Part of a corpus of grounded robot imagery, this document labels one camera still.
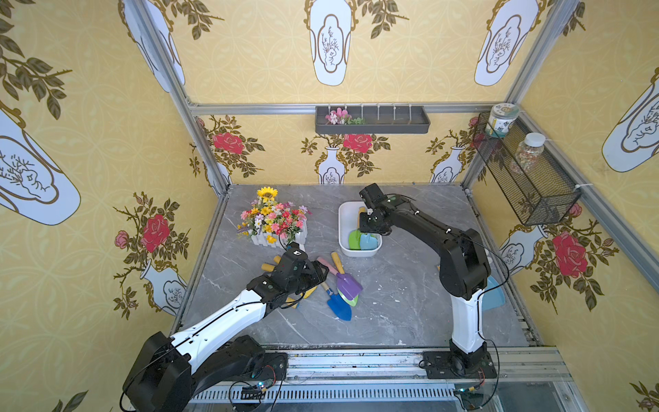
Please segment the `green leaf shovel horizontal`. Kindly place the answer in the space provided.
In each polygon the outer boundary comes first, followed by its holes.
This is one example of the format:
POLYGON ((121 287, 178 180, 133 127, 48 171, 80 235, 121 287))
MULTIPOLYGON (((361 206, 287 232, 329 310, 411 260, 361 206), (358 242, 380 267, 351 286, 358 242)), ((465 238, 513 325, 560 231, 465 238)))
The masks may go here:
POLYGON ((360 240, 361 240, 362 233, 360 230, 356 229, 350 232, 348 235, 348 248, 351 251, 360 251, 361 250, 361 245, 360 245, 360 240))

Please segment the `blue metal shovel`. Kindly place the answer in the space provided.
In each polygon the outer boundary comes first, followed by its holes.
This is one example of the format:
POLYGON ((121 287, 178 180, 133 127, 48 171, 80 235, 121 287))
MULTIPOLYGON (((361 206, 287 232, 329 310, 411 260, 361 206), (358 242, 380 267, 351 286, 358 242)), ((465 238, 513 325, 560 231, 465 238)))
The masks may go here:
POLYGON ((335 293, 327 283, 321 283, 320 286, 324 289, 325 293, 329 296, 327 305, 331 311, 343 321, 350 321, 352 319, 352 309, 337 293, 335 293))

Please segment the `purple shovel pink handle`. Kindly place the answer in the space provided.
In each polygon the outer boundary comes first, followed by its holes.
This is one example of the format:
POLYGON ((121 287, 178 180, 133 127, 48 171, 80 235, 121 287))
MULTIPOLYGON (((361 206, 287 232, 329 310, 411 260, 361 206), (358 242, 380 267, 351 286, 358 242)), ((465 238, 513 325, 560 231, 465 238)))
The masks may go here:
POLYGON ((352 275, 338 271, 333 264, 329 263, 326 259, 319 257, 317 260, 325 265, 330 273, 336 277, 336 285, 339 295, 341 295, 343 300, 348 302, 349 305, 355 306, 359 295, 363 290, 361 284, 352 275))

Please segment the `light blue small shovel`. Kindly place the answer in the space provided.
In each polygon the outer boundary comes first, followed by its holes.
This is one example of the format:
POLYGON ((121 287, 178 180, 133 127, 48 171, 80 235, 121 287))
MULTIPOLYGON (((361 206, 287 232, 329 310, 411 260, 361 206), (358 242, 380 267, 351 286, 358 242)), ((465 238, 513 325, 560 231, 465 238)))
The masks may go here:
POLYGON ((375 234, 362 233, 360 235, 360 250, 371 251, 379 247, 379 239, 375 234))

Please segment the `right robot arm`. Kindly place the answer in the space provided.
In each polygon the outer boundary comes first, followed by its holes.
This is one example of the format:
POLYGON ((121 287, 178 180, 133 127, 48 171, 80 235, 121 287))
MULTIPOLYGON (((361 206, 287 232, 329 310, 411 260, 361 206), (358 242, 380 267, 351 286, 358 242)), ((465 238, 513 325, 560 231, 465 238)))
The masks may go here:
POLYGON ((423 355, 430 379, 446 371, 457 378, 496 379, 498 371, 482 336, 482 295, 491 267, 480 234, 442 223, 418 209, 403 194, 385 194, 372 184, 360 191, 367 210, 360 213, 363 233, 391 234, 394 227, 415 236, 439 255, 439 280, 451 296, 449 351, 423 355))

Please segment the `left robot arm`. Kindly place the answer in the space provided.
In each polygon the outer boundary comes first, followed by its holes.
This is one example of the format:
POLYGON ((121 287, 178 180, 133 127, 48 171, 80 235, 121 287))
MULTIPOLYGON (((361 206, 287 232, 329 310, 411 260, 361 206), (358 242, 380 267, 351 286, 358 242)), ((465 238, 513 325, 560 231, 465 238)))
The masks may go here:
POLYGON ((200 392, 263 368, 264 348, 242 331, 291 307, 290 295, 302 298, 324 283, 329 271, 292 243, 272 271, 250 280, 206 319, 171 336, 150 336, 122 385, 121 400, 134 411, 182 411, 200 392))

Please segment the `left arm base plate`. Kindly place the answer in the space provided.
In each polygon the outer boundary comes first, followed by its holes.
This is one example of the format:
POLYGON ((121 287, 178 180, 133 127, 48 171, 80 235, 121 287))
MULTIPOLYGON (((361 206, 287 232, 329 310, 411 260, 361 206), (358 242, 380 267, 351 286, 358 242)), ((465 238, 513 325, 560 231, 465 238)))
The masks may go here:
POLYGON ((258 355, 248 367, 246 376, 249 379, 272 379, 281 382, 288 372, 288 354, 285 352, 266 352, 258 355))

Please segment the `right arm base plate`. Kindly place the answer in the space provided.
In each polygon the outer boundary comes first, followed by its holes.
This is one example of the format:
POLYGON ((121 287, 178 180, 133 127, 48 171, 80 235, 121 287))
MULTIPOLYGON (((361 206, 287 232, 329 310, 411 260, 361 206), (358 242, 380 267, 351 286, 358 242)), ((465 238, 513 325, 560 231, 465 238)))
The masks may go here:
POLYGON ((496 379, 497 367, 486 352, 461 354, 449 351, 426 351, 418 366, 429 379, 496 379))

